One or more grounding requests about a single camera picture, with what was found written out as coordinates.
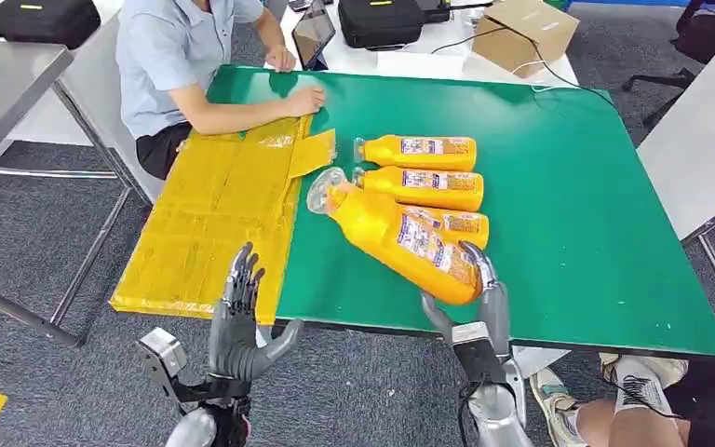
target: white table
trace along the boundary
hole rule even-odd
[[[115,44],[119,28],[118,12],[124,0],[94,0],[101,26],[70,54],[72,64],[59,78],[75,105],[101,137],[121,157],[143,193],[153,202],[163,182],[143,170],[135,152],[135,141],[122,123],[119,72]],[[91,145],[81,128],[67,113],[59,98],[48,92],[0,145],[0,156],[14,140]]]
[[[51,91],[63,104],[65,116],[69,116],[81,127],[82,132],[90,138],[94,150],[99,153],[109,167],[107,171],[0,168],[0,174],[89,179],[118,178],[124,185],[122,193],[111,208],[111,212],[101,226],[83,263],[78,267],[50,320],[45,320],[29,309],[0,295],[1,312],[66,345],[79,345],[83,343],[83,340],[63,330],[60,327],[61,321],[67,314],[67,310],[94,263],[102,244],[114,226],[116,217],[124,207],[130,191],[135,191],[139,196],[142,194],[141,188],[121,167],[117,156],[102,144],[97,131],[83,116],[77,104],[70,97],[67,88],[60,82],[60,76],[73,63],[73,60],[70,51],[61,45],[0,42],[0,142],[43,97],[43,94]]]
[[[523,79],[508,70],[490,62],[472,50],[472,40],[455,47],[444,48],[437,54],[429,54],[443,45],[459,42],[473,35],[469,25],[469,16],[476,10],[457,10],[452,19],[443,23],[424,25],[417,42],[396,51],[368,51],[363,48],[351,48],[344,41],[341,23],[338,20],[338,1],[326,6],[328,15],[335,26],[336,34],[323,52],[328,70],[351,75],[379,75],[404,77],[429,77],[441,79],[464,79],[470,81],[492,81],[511,84],[543,84],[548,86],[566,86],[546,69]],[[303,12],[294,12],[287,7],[281,19],[281,30],[286,39],[286,46],[295,57],[297,48],[291,38],[291,31],[300,21]],[[576,76],[564,55],[549,67],[570,82],[577,83]],[[295,67],[301,70],[298,61]]]
[[[640,144],[640,161],[676,235],[697,239],[715,272],[715,56]]]

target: black bag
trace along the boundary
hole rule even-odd
[[[92,0],[5,0],[0,36],[10,42],[81,46],[100,26]]]
[[[425,21],[415,0],[342,0],[338,19],[352,48],[409,44],[421,36]]]

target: light blue shirt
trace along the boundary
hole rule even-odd
[[[116,63],[122,121],[138,139],[185,121],[168,90],[198,83],[207,91],[218,67],[231,61],[234,23],[259,19],[259,0],[127,0],[119,13]]]

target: plastic bottle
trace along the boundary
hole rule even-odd
[[[474,172],[355,168],[353,182],[366,191],[393,196],[398,203],[448,210],[477,211],[483,199],[483,177]]]
[[[350,243],[443,302],[462,305],[478,294],[476,267],[457,241],[404,213],[393,197],[355,187],[340,168],[319,174],[306,204],[328,214]]]
[[[486,248],[489,239],[489,218],[483,214],[410,205],[402,205],[401,208],[407,214],[426,222],[451,239],[472,242],[482,250]]]
[[[476,141],[467,137],[355,138],[355,160],[380,166],[469,172],[476,166],[477,155]]]

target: sneaker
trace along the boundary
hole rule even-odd
[[[557,447],[585,447],[577,434],[577,428],[566,419],[564,412],[576,410],[576,399],[569,395],[569,390],[549,368],[531,376],[531,389],[541,410],[546,417],[549,437]]]
[[[662,384],[662,389],[678,383],[689,367],[689,362],[686,360],[676,359],[660,359],[658,357],[634,357],[641,364],[645,365],[659,378]],[[615,363],[621,359],[620,354],[599,354],[600,372],[605,380],[613,383],[618,383],[618,378],[615,376]]]

